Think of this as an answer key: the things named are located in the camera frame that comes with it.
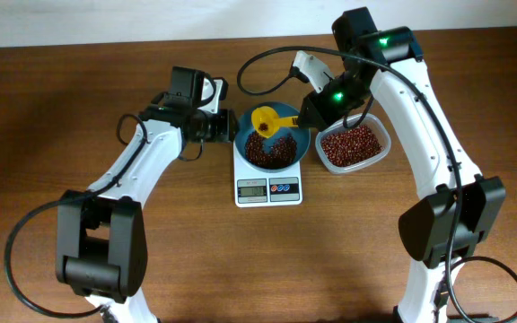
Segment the brown wooden surface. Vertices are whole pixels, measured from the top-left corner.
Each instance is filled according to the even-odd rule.
[[[416,34],[462,146],[507,189],[477,254],[517,271],[517,28]],[[223,107],[238,115],[263,100],[300,107],[310,85],[291,81],[251,98],[235,82],[249,57],[290,44],[335,47],[331,36],[311,36],[0,49],[0,322],[52,320],[11,294],[3,273],[5,239],[33,207],[68,188],[85,189],[107,170],[122,151],[114,136],[122,113],[139,111],[165,89],[173,65],[224,76],[231,88]],[[292,57],[253,66],[245,83],[270,87]],[[320,57],[340,71],[338,58]],[[199,161],[175,161],[145,208],[149,266],[143,288],[152,312],[169,320],[231,322],[390,313],[404,293],[409,262],[398,218],[417,197],[390,121],[380,107],[372,114],[390,133],[390,154],[366,170],[334,176],[312,146],[302,162],[304,201],[298,206],[236,207],[231,145],[209,144]],[[56,212],[26,226],[13,253],[17,280],[43,306],[88,310],[56,281],[55,238]],[[515,284],[491,266],[468,265],[457,293],[469,312],[504,317],[517,308]]]

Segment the plastic container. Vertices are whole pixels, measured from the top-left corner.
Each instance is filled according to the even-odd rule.
[[[356,122],[356,120],[358,120],[361,116],[362,116],[362,113],[348,117],[348,124],[349,125],[354,124]],[[390,136],[388,135],[388,132],[386,131],[386,129],[382,125],[381,121],[377,117],[368,113],[368,114],[366,114],[366,117],[364,118],[361,125],[367,125],[372,130],[374,135],[376,135],[376,139],[378,139],[378,143],[382,146],[382,151],[367,160],[360,161],[356,164],[352,164],[352,165],[346,166],[346,167],[338,167],[338,166],[335,166],[334,164],[332,164],[332,162],[329,161],[329,158],[327,158],[327,155],[322,150],[322,145],[320,144],[322,139],[324,139],[327,135],[339,134],[339,133],[343,133],[348,130],[342,126],[342,119],[335,122],[334,125],[328,127],[326,130],[319,132],[319,134],[316,136],[316,143],[315,143],[316,151],[317,151],[317,153],[319,153],[319,157],[322,160],[322,163],[324,164],[324,166],[326,166],[331,173],[345,174],[345,173],[348,173],[351,171],[361,170],[364,167],[370,166],[370,165],[374,164],[375,162],[381,160],[390,151],[390,146],[391,146]]]

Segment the kitchen scale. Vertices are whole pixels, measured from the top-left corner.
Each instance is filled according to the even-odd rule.
[[[255,106],[239,119],[239,132],[234,139],[234,203],[238,207],[299,205],[302,202],[300,159],[311,144],[311,132],[297,127],[282,127],[265,140],[271,146],[278,138],[291,136],[297,145],[293,163],[281,170],[267,170],[252,165],[244,157],[245,144],[255,129],[251,123],[252,111],[262,106],[273,108],[280,118],[297,116],[298,110],[283,102],[265,102]]]
[[[302,202],[301,164],[280,172],[264,172],[249,165],[233,149],[234,202],[238,207],[299,205]]]

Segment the green led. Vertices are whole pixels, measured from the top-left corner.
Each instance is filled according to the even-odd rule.
[[[336,93],[336,94],[334,95],[334,100],[335,100],[335,101],[340,101],[340,100],[342,100],[342,97],[344,97],[344,96],[345,96],[345,95],[344,95],[344,94],[342,94],[342,92],[338,92],[338,93]]]

